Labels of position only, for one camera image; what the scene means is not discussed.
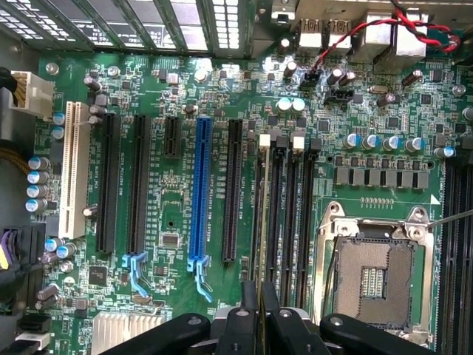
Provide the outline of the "white power connector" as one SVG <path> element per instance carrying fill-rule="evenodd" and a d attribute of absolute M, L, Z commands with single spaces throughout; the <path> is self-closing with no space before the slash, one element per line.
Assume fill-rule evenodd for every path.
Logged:
<path fill-rule="evenodd" d="M 9 99 L 9 108 L 51 121 L 54 84 L 31 72 L 12 71 L 12 76 L 18 85 Z"/>

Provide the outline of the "white expansion slot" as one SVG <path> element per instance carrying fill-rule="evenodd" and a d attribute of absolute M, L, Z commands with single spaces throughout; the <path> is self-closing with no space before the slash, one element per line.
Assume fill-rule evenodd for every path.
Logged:
<path fill-rule="evenodd" d="M 85 235 L 83 209 L 87 205 L 91 141 L 88 117 L 89 107 L 86 104 L 67 102 L 58 235 L 69 240 Z"/>

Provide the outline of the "green motherboard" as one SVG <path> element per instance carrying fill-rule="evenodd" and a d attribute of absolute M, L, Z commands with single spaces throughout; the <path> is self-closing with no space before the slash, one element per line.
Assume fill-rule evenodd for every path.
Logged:
<path fill-rule="evenodd" d="M 315 247 L 321 218 L 332 201 L 348 215 L 402 219 L 413 206 L 429 221 L 444 218 L 445 160 L 455 159 L 452 210 L 457 212 L 457 158 L 462 155 L 463 202 L 468 197 L 468 155 L 473 150 L 473 68 L 449 58 L 425 58 L 399 74 L 377 74 L 369 64 L 327 59 L 314 88 L 302 90 L 312 62 L 292 55 L 254 61 L 210 58 L 155 58 L 124 55 L 56 55 L 42 61 L 41 73 L 55 88 L 51 123 L 35 128 L 27 209 L 45 228 L 44 278 L 31 310 L 52 319 L 50 355 L 91 355 L 92 321 L 100 312 L 160 315 L 165 322 L 188 312 L 215 319 L 240 305 L 241 283 L 254 281 L 255 181 L 259 136 L 271 138 L 268 248 L 265 281 L 273 283 L 283 307 L 312 318 Z M 89 107 L 91 126 L 85 235 L 60 238 L 59 203 L 68 101 Z M 103 117 L 120 118 L 120 170 L 115 250 L 96 251 L 98 177 Z M 134 144 L 134 116 L 152 120 L 145 251 L 141 286 L 132 290 L 126 253 Z M 165 120 L 182 122 L 179 158 L 163 153 Z M 187 270 L 197 119 L 212 120 L 208 227 L 204 268 L 207 302 Z M 242 120 L 242 175 L 236 258 L 222 261 L 228 122 Z M 296 306 L 303 159 L 299 165 L 297 230 L 290 306 L 281 296 L 285 250 L 287 155 L 292 137 L 321 138 L 315 163 L 310 256 L 304 308 Z M 442 226 L 432 228 L 434 291 L 432 331 L 438 349 Z"/>

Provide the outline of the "silver finned heatsink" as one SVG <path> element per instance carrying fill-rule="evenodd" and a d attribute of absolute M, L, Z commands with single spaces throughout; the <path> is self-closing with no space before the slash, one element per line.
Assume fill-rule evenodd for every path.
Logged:
<path fill-rule="evenodd" d="M 91 355 L 108 351 L 164 322 L 165 318 L 160 315 L 102 311 L 92 321 Z"/>

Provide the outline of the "thin metal locking lever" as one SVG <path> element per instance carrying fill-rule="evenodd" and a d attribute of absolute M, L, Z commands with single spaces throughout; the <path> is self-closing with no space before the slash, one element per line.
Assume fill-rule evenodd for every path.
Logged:
<path fill-rule="evenodd" d="M 427 228 L 434 228 L 436 226 L 443 225 L 445 223 L 450 223 L 452 221 L 459 220 L 459 219 L 462 219 L 462 218 L 465 218 L 465 217 L 469 217 L 471 215 L 473 215 L 473 209 L 470 209 L 470 210 L 465 211 L 465 212 L 457 213 L 457 214 L 454 214 L 452 216 L 442 218 L 440 220 L 432 221 L 432 222 L 428 223 L 426 225 L 426 227 Z"/>

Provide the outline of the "long black expansion slot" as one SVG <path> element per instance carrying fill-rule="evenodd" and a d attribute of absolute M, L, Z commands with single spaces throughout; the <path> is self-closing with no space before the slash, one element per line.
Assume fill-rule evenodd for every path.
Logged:
<path fill-rule="evenodd" d="M 115 250 L 115 226 L 120 170 L 120 118 L 114 113 L 103 117 L 101 159 L 98 177 L 96 251 L 111 254 Z"/>
<path fill-rule="evenodd" d="M 134 144 L 129 179 L 129 216 L 126 253 L 122 256 L 122 266 L 130 270 L 132 290 L 144 298 L 148 296 L 148 292 L 140 285 L 139 279 L 142 276 L 141 266 L 148 260 L 145 240 L 151 133 L 152 120 L 145 115 L 134 116 Z"/>
<path fill-rule="evenodd" d="M 222 230 L 222 261 L 231 263 L 237 255 L 237 227 L 242 175 L 242 120 L 228 122 L 225 213 Z"/>

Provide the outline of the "silver CPU socket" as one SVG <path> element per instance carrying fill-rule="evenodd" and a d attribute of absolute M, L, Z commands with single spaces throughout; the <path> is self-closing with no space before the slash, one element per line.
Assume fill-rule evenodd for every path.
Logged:
<path fill-rule="evenodd" d="M 413 206 L 402 219 L 355 217 L 328 204 L 318 228 L 312 318 L 343 314 L 417 345 L 433 345 L 435 236 Z"/>

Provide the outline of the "short black expansion slot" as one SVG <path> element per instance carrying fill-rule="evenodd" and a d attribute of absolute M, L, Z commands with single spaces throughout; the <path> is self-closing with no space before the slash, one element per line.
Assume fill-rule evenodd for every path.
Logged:
<path fill-rule="evenodd" d="M 180 157 L 181 134 L 181 120 L 178 117 L 167 117 L 163 140 L 163 153 L 167 158 Z"/>

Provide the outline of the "blue expansion slot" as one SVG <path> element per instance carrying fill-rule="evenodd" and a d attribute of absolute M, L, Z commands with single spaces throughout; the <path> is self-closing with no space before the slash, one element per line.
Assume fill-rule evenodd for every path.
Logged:
<path fill-rule="evenodd" d="M 204 286 L 204 268 L 208 265 L 208 255 L 205 253 L 205 246 L 208 227 L 208 189 L 212 143 L 212 120 L 209 117 L 197 119 L 195 138 L 187 270 L 194 275 L 197 292 L 207 302 L 212 302 L 212 296 Z"/>

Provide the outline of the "open grey PC case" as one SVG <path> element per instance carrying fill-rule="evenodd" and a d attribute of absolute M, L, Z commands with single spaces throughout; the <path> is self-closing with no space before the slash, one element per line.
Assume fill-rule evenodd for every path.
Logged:
<path fill-rule="evenodd" d="M 354 22 L 395 4 L 453 29 L 473 0 L 0 0 L 0 33 L 38 50 L 258 55 L 305 20 Z"/>

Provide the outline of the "silver network port block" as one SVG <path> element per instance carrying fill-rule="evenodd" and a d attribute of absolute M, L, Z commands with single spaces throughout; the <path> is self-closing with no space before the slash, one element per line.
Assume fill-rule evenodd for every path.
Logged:
<path fill-rule="evenodd" d="M 399 24 L 370 25 L 351 39 L 351 64 L 371 64 L 376 73 L 399 74 L 426 57 L 426 45 Z"/>

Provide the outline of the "silver USB port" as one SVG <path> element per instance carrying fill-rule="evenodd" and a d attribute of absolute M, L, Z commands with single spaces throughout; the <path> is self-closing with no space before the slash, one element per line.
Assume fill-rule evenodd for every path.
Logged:
<path fill-rule="evenodd" d="M 328 47 L 332 47 L 344 35 L 348 34 L 352 29 L 352 22 L 348 20 L 330 19 L 328 21 Z M 343 57 L 351 49 L 351 39 L 346 37 L 328 54 L 333 57 Z"/>
<path fill-rule="evenodd" d="M 301 19 L 296 34 L 296 54 L 316 56 L 322 48 L 322 25 L 318 19 Z"/>

